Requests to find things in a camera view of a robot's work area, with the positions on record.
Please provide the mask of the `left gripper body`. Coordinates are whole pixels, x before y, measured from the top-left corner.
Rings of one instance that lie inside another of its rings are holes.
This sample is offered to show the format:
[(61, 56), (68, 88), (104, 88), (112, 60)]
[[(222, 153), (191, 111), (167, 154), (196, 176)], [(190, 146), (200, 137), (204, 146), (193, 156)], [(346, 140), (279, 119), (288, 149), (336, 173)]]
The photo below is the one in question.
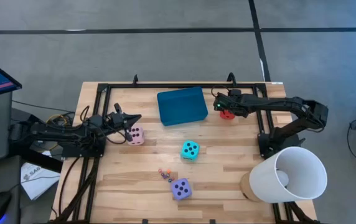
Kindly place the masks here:
[(112, 112), (105, 116), (105, 124), (109, 131), (112, 133), (118, 131), (126, 131), (126, 126), (124, 122), (126, 121), (126, 113), (115, 113)]

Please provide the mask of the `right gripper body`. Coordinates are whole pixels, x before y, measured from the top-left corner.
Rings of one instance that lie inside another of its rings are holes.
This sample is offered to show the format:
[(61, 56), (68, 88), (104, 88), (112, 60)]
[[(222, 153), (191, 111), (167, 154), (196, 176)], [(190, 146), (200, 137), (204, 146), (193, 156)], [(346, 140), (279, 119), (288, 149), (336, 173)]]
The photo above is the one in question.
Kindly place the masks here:
[(241, 102), (241, 97), (241, 90), (228, 90), (227, 94), (218, 92), (214, 101), (214, 110), (247, 118), (248, 111)]

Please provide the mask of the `pink foam die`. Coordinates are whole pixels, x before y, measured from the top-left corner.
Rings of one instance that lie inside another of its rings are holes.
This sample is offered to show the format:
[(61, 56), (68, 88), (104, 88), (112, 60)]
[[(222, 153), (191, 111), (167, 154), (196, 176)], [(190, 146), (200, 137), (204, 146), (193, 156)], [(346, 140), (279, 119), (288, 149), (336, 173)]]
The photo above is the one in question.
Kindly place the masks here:
[(133, 126), (129, 133), (132, 140), (128, 142), (129, 145), (138, 146), (144, 143), (144, 130), (140, 126)]

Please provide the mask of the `teal foam die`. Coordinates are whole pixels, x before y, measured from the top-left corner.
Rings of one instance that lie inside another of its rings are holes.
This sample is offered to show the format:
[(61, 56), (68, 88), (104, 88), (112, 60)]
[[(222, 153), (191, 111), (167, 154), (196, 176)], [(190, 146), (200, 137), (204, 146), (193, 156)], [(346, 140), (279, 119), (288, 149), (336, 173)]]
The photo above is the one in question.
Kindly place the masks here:
[(200, 145), (194, 141), (186, 140), (183, 143), (180, 156), (189, 161), (195, 161), (200, 151)]

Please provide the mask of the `purple foam die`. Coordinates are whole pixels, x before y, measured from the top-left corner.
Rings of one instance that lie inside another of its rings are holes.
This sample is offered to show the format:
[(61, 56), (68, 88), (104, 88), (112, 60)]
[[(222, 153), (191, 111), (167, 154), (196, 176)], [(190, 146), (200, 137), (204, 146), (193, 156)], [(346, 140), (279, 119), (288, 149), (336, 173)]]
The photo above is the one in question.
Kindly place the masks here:
[(192, 189), (186, 178), (171, 182), (171, 192), (175, 200), (180, 201), (192, 195)]

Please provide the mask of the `blue plastic tray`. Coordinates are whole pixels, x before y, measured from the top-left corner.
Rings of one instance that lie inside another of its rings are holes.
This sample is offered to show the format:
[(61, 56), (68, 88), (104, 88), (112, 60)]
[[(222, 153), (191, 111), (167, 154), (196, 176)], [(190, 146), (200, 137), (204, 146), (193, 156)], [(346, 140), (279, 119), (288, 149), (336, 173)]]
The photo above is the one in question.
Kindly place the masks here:
[(204, 94), (199, 86), (160, 92), (157, 102), (164, 126), (201, 121), (208, 116)]

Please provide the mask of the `white shade wooden lamp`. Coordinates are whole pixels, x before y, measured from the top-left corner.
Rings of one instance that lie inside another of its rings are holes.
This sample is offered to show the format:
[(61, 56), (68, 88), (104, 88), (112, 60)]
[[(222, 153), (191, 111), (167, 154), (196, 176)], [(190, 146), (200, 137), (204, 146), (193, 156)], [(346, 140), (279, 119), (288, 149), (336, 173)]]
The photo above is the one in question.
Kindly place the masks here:
[(287, 147), (243, 175), (242, 193), (255, 202), (281, 203), (313, 200), (327, 187), (321, 160), (301, 147)]

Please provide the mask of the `white printed paper sheet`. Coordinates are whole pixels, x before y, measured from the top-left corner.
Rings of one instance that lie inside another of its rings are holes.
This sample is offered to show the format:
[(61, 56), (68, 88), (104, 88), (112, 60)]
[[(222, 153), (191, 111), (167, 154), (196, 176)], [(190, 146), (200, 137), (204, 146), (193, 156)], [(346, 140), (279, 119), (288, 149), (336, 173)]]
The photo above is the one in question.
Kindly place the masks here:
[(34, 164), (24, 163), (21, 167), (21, 185), (31, 200), (38, 199), (58, 182), (59, 178), (58, 172)]

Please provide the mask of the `dark grey desk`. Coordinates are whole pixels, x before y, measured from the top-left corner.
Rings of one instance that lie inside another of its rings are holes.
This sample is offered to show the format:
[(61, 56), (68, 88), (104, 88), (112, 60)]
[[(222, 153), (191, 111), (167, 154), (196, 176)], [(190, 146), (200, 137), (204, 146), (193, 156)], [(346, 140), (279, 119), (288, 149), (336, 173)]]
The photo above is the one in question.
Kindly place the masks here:
[(56, 193), (58, 182), (36, 201), (31, 201), (21, 185), (23, 164), (19, 156), (0, 160), (0, 192), (9, 190), (12, 193), (0, 224), (43, 224), (53, 214), (51, 199)]

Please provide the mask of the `black aluminium table frame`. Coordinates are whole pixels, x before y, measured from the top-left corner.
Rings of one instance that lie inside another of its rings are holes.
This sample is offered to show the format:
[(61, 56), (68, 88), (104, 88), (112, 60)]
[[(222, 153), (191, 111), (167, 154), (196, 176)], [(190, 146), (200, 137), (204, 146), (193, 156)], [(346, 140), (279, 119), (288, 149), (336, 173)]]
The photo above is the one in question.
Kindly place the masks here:
[[(285, 97), (282, 84), (201, 83), (208, 116), (198, 122), (164, 126), (157, 94), (190, 88), (194, 82), (85, 82), (77, 111), (110, 112), (119, 103), (140, 114), (145, 142), (130, 146), (112, 135), (98, 159), (69, 158), (63, 162), (51, 224), (102, 223), (279, 223), (319, 224), (310, 200), (290, 203), (252, 202), (240, 191), (240, 179), (263, 161), (257, 137), (292, 120), (285, 111), (257, 111), (247, 118), (224, 120), (213, 110), (213, 95), (238, 88), (259, 97)], [(181, 158), (186, 140), (200, 145), (195, 161)], [(158, 169), (168, 176), (163, 179)], [(171, 182), (186, 178), (192, 195), (174, 199)]]

